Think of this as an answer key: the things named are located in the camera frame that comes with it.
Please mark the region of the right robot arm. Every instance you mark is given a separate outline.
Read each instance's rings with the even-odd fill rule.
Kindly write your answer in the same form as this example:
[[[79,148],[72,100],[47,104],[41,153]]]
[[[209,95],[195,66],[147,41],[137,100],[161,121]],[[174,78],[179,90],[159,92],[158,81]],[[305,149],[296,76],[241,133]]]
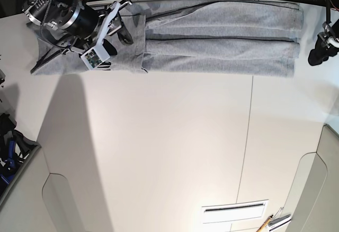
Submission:
[[[104,26],[104,20],[115,9],[111,4],[102,10],[88,6],[90,0],[27,0],[24,14],[40,28],[40,38],[58,48],[61,52],[87,52],[95,43],[108,47],[111,55],[116,55],[113,45],[106,36],[117,35],[120,42],[133,44],[120,13],[116,13]]]

